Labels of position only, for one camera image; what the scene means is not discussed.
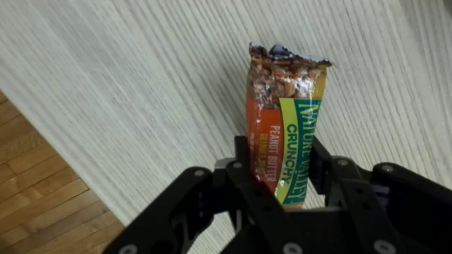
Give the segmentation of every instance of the granola bar wrapper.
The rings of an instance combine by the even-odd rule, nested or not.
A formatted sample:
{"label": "granola bar wrapper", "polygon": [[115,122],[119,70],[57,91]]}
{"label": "granola bar wrapper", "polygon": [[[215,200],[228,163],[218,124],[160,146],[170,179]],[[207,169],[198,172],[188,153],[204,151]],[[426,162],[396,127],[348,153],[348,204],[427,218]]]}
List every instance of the granola bar wrapper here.
{"label": "granola bar wrapper", "polygon": [[307,196],[310,152],[330,60],[251,45],[246,118],[252,169],[286,209]]}

